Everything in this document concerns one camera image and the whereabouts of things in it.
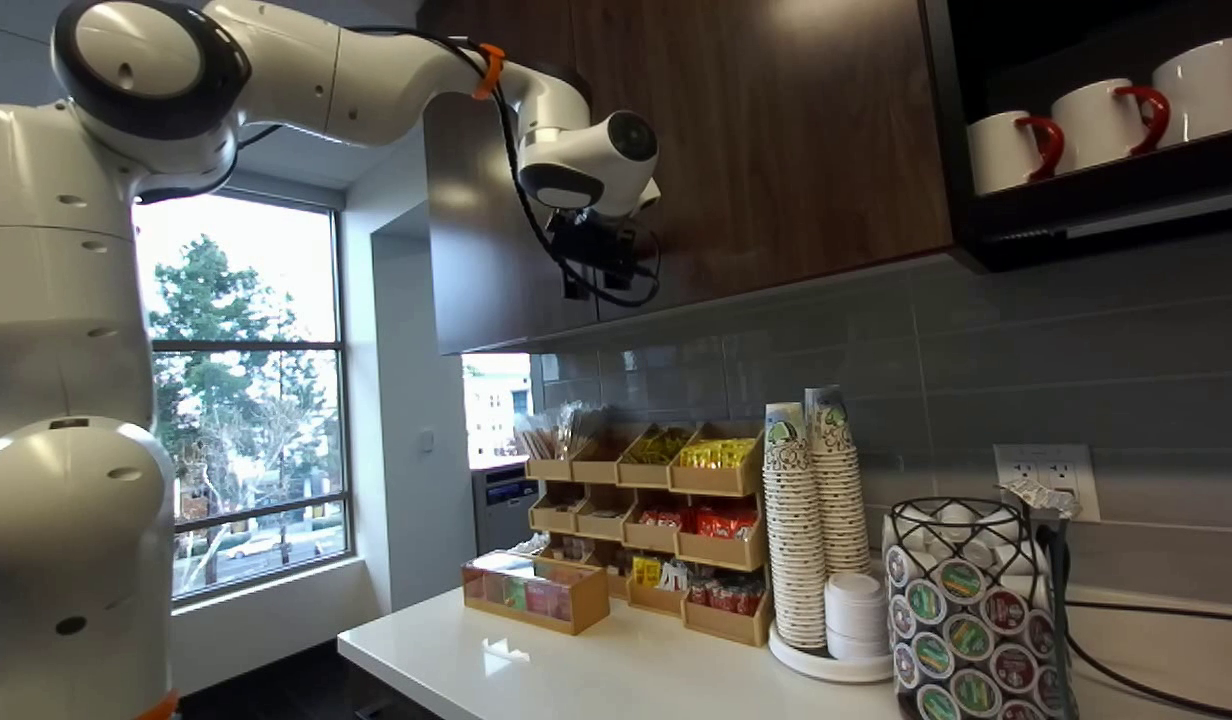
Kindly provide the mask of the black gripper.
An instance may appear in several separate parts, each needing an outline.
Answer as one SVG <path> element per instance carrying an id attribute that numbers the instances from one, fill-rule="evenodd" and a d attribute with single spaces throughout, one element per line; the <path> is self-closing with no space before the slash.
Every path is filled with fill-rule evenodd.
<path id="1" fill-rule="evenodd" d="M 627 288 L 639 278 L 630 238 L 603 219 L 551 215 L 549 239 L 565 259 L 595 267 L 608 288 Z"/>

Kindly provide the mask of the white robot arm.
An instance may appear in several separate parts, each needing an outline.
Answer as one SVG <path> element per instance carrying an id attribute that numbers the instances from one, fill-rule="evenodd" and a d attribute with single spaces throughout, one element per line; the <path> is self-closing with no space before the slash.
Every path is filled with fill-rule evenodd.
<path id="1" fill-rule="evenodd" d="M 274 126 L 396 145 L 441 95 L 493 100 L 509 171 L 570 228 L 656 191 L 650 126 L 493 45 L 353 31 L 274 0 L 73 0 L 46 38 L 64 91 L 0 103 L 0 720 L 177 720 L 177 513 L 222 473 L 153 359 L 195 319 L 198 354 L 318 408 L 318 354 L 291 354 L 289 288 L 209 238 L 158 267 L 144 199 L 231 177 Z"/>

